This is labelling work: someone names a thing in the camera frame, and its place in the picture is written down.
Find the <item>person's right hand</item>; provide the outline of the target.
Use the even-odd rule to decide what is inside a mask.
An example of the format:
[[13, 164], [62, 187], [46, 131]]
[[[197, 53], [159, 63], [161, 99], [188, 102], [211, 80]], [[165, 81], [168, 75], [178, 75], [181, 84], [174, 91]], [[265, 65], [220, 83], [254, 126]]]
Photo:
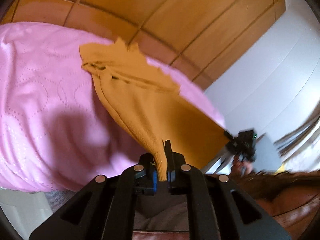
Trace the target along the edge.
[[236, 155], [232, 162], [231, 176], [244, 176], [248, 175], [253, 171], [253, 165], [249, 161], [240, 160], [239, 156]]

